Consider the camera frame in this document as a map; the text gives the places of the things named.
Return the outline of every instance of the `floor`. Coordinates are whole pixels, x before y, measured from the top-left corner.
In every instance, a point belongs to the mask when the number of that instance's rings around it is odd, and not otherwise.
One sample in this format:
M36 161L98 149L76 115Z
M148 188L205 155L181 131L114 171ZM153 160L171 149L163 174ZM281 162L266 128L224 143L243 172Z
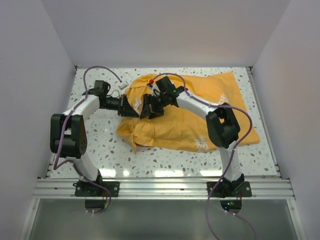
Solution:
M260 137L260 143L238 147L238 155L245 176L276 176L277 171L252 86L245 67L186 67L186 68L115 68L116 74L129 84L145 74L177 73L181 75L208 76L233 72L241 90L243 100L250 114L253 126ZM72 107L83 94L83 74L78 69L68 107ZM119 89L119 81L104 69L92 69L88 72L87 84L93 87L95 80L104 80L111 84L112 92ZM93 164L100 169L104 178L161 178L161 177L207 177L220 176L222 164L218 150L212 152L188 152L158 147L139 147L135 154L132 148L116 134L121 118L116 111L97 110L86 122L88 138L87 153ZM67 163L50 178L77 178L78 175Z

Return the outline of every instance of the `white wall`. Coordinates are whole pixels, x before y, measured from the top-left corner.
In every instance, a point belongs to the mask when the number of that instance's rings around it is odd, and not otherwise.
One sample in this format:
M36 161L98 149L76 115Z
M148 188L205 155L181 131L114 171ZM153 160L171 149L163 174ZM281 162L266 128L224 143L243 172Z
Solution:
M252 66L290 0L42 0L71 60Z
M308 240L320 237L320 1L292 0L253 67L280 171Z
M0 239L18 239L74 67L40 0L0 1Z

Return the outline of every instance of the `terrazzo table surface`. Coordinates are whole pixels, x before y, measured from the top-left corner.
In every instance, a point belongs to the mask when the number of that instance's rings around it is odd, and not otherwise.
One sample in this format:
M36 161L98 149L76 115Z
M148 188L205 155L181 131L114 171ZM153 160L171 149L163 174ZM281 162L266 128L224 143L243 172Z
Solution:
M112 70L129 84L145 74L177 73L205 77L233 72L247 111L252 118L253 127L260 137L260 143L258 144L238 147L242 171L245 176L277 175L245 67L115 68ZM78 69L76 72L68 108L71 108L85 91L83 85L84 71L85 69ZM119 81L104 69L90 70L86 80L89 89L93 87L95 80L109 82L111 84L110 93L119 89ZM222 163L218 150L203 153L140 146L135 154L132 148L116 134L120 121L121 118L116 111L99 109L85 122L88 139L87 153L93 164L100 169L104 178L207 177L222 174ZM78 175L69 163L50 174L50 178L68 179L77 177Z

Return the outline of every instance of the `fabric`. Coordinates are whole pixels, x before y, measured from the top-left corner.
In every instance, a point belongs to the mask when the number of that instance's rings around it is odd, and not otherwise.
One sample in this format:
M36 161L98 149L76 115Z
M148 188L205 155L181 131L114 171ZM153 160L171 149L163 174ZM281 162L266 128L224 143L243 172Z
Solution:
M141 76L134 80L127 89L128 101L140 113L144 94L151 94L147 84L155 74ZM182 80L170 76L176 87L183 86ZM240 89L232 72L211 75L208 77L183 76L189 91L213 103L229 103L247 111ZM249 129L249 120L241 112L233 111L240 125L239 138ZM137 151L137 145L160 147L191 152L210 152L217 147L210 141L207 123L192 112L168 105L164 115L153 119L122 118L117 130L128 144ZM254 144L260 141L253 128L242 144Z

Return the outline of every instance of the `orange cloth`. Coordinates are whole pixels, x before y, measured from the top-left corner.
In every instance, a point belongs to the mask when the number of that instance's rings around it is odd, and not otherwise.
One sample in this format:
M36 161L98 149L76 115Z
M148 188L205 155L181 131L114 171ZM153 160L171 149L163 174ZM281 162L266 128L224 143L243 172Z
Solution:
M137 112L141 112L144 94L151 94L147 84L155 74L141 76L134 80L126 90L128 101ZM176 87L183 86L176 76L168 76ZM189 91L213 103L229 103L247 111L240 89L232 72L208 77L183 76ZM241 112L233 110L239 125L241 138L249 129L249 120ZM137 144L148 147L160 147L191 152L210 152L217 147L210 141L207 123L192 112L168 105L164 115L153 119L124 117L116 133L129 143L134 151ZM255 144L260 141L257 132L252 129L241 144Z

